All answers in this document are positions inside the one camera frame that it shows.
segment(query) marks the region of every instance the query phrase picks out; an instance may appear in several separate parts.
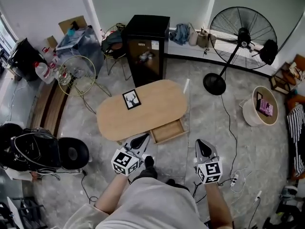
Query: round black cushion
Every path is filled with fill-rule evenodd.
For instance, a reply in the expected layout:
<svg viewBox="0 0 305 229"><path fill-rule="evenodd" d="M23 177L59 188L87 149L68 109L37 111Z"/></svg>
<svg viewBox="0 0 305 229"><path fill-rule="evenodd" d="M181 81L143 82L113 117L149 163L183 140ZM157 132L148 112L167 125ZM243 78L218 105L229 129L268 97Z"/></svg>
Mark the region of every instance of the round black cushion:
<svg viewBox="0 0 305 229"><path fill-rule="evenodd" d="M83 168L89 161L89 150L83 141L62 137L58 140L61 165L68 170Z"/></svg>

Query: power strip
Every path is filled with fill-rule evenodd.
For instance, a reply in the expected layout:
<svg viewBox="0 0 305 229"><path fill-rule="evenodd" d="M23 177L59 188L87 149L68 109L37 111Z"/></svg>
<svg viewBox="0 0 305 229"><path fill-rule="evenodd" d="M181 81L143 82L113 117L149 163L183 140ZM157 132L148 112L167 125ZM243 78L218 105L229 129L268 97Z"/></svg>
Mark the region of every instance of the power strip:
<svg viewBox="0 0 305 229"><path fill-rule="evenodd" d="M235 185L237 179L238 179L238 174L235 173L234 178L233 178L232 181L231 181L231 187L234 187L234 185Z"/></svg>

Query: black standing fan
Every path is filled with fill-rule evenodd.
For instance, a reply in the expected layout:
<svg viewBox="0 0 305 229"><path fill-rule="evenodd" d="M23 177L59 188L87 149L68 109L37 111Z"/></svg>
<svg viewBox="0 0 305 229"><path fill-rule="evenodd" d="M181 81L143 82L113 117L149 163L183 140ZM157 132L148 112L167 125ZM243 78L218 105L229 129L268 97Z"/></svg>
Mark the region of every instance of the black standing fan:
<svg viewBox="0 0 305 229"><path fill-rule="evenodd" d="M225 92L221 77L230 63L247 69L272 64L277 54L277 39L269 21L260 13L244 7L231 7L218 13L210 27L211 42L217 54L226 61L220 75L207 74L206 90L213 95Z"/></svg>

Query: folded clothes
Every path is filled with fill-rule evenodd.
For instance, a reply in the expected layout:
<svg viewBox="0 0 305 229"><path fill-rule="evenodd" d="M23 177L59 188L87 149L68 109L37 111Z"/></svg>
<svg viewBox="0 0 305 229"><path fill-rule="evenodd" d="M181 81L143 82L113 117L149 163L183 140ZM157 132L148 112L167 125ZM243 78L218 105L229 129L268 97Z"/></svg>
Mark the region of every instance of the folded clothes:
<svg viewBox="0 0 305 229"><path fill-rule="evenodd" d="M183 45L188 41L189 34L190 31L187 24L177 24L176 30L170 32L170 40L179 45Z"/></svg>

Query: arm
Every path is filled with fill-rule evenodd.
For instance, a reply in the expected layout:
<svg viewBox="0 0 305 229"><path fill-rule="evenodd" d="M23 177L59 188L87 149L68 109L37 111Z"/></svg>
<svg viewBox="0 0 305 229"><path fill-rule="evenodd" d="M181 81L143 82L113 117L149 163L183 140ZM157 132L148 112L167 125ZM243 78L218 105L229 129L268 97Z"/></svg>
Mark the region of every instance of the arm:
<svg viewBox="0 0 305 229"><path fill-rule="evenodd" d="M100 198L96 201L94 207L109 215L112 214L118 205L127 181L128 177L121 174L116 175Z"/></svg>
<svg viewBox="0 0 305 229"><path fill-rule="evenodd" d="M216 183L205 185L213 228L233 227L230 210Z"/></svg>

